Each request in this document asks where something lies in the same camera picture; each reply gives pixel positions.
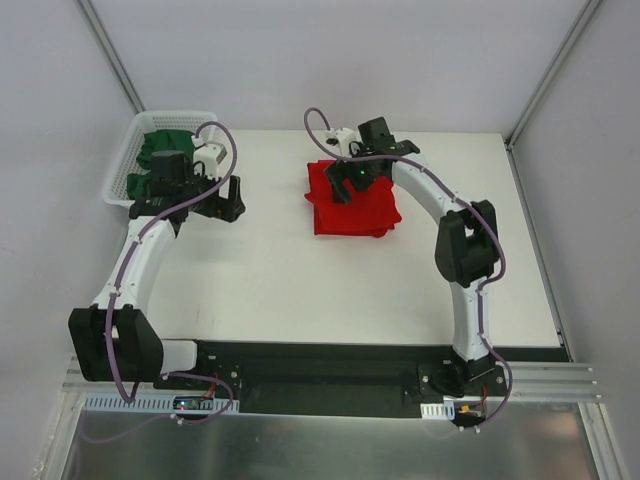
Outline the red t shirt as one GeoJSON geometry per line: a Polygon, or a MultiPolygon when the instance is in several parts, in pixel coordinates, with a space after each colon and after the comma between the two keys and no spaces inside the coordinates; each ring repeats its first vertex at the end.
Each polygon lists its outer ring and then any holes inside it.
{"type": "Polygon", "coordinates": [[[307,164],[309,192],[305,198],[313,206],[315,235],[370,236],[380,238],[402,221],[396,208],[393,184],[382,177],[365,192],[358,193],[347,184],[348,204],[338,203],[325,170],[332,164],[319,160],[307,164]]]}

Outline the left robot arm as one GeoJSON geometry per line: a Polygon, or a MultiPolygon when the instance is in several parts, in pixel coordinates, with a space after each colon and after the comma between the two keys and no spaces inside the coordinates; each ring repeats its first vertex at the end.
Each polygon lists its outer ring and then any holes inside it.
{"type": "Polygon", "coordinates": [[[128,231],[117,264],[90,306],[72,310],[68,327],[80,371],[90,382],[154,382],[176,371],[192,389],[205,386],[212,366],[193,340],[163,340],[147,318],[163,258],[189,215],[236,221],[246,210],[241,180],[206,170],[225,149],[214,144],[201,160],[156,152],[142,191],[131,203],[128,231]]]}

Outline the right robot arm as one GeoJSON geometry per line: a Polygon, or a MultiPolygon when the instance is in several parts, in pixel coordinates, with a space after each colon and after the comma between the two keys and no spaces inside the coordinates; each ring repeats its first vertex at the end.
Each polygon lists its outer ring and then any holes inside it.
{"type": "Polygon", "coordinates": [[[382,117],[356,130],[328,128],[325,142],[338,150],[325,170],[334,200],[348,204],[385,178],[409,193],[436,222],[434,259],[450,287],[454,334],[449,361],[430,373],[428,383],[443,395],[473,394],[496,362],[485,294],[487,286],[504,275],[505,259],[493,204],[470,201],[447,186],[420,149],[410,140],[396,140],[382,117]]]}

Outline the white plastic basket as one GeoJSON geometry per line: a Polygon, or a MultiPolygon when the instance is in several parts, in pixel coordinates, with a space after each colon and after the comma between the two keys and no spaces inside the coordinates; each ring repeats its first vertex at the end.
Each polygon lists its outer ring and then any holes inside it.
{"type": "Polygon", "coordinates": [[[145,134],[164,129],[195,132],[204,122],[217,120],[215,113],[199,110],[149,110],[135,115],[107,170],[102,187],[104,202],[124,208],[132,204],[127,194],[127,176],[143,172],[137,156],[145,134]]]}

